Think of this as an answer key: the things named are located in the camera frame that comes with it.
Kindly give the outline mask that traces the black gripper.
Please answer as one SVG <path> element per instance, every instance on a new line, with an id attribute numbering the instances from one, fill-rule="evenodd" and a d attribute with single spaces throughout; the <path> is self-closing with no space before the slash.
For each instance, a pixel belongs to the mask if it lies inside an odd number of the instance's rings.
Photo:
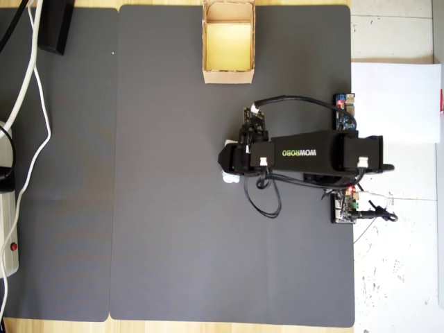
<path id="1" fill-rule="evenodd" d="M 268 131 L 240 130 L 239 144 L 226 144 L 218 156 L 222 171 L 227 174 L 253 175 L 265 168 L 275 166 L 275 143 L 268 137 Z"/>

